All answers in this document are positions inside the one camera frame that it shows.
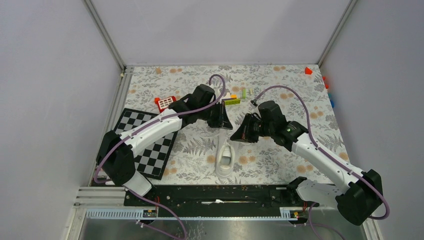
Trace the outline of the white sneaker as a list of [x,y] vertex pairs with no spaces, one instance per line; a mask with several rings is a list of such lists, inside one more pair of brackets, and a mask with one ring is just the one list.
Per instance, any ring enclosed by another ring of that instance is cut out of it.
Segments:
[[236,150],[228,136],[228,132],[226,129],[220,129],[214,135],[214,140],[217,140],[214,162],[215,174],[221,179],[231,176],[236,160]]

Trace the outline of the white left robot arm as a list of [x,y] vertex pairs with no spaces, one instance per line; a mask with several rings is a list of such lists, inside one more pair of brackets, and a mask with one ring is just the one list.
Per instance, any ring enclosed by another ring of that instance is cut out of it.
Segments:
[[210,128],[233,129],[225,105],[205,84],[198,85],[193,93],[171,103],[162,113],[138,127],[121,133],[108,131],[97,154],[98,168],[111,182],[136,193],[136,199],[148,206],[154,202],[155,192],[151,182],[136,170],[135,157],[165,135],[198,120],[206,121]]

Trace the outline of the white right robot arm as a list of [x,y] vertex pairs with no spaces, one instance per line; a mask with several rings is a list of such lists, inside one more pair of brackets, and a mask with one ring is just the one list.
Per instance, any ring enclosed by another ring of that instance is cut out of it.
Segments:
[[270,137],[288,151],[308,160],[329,178],[333,186],[298,177],[289,183],[287,201],[299,206],[304,201],[337,209],[351,224],[360,226],[384,202],[382,179],[344,161],[326,147],[313,143],[309,130],[297,121],[288,121],[272,100],[261,103],[258,113],[247,113],[231,141],[257,143]]

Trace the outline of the green toy brick stack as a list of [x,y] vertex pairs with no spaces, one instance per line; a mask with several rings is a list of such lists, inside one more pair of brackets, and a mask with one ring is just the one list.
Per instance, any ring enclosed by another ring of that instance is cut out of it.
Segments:
[[222,99],[221,102],[225,106],[239,105],[241,103],[241,99],[237,98],[236,94],[227,93]]

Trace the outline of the red white grid toy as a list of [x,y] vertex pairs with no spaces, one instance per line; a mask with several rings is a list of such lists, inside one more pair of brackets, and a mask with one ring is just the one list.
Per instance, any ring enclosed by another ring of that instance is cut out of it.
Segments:
[[167,109],[169,107],[170,104],[172,104],[175,101],[176,101],[175,96],[169,96],[169,97],[166,97],[166,98],[156,97],[154,99],[154,103],[158,107],[158,110],[159,110],[160,113],[162,113],[165,109]]

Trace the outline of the red triangular block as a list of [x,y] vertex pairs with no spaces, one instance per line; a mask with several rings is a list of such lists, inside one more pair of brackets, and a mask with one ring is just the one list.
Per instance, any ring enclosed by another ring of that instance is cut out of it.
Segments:
[[304,73],[305,73],[306,75],[311,75],[311,74],[313,73],[313,71],[312,71],[309,67],[305,67],[305,69],[304,69]]

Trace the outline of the black white chessboard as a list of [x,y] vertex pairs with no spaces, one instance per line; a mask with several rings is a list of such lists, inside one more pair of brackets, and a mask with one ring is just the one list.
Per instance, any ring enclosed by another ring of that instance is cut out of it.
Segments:
[[[139,127],[156,116],[156,113],[124,108],[113,130],[116,134],[120,134]],[[147,146],[134,158],[135,169],[147,178],[161,180],[176,137],[177,132],[174,131]]]

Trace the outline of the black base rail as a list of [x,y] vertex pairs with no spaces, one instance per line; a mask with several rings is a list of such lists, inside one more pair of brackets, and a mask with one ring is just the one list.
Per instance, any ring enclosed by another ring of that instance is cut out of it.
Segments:
[[310,201],[300,199],[287,185],[156,185],[142,199],[127,191],[126,207],[166,210],[173,216],[183,210],[230,210],[247,212],[258,208],[295,209],[295,215],[306,211]]

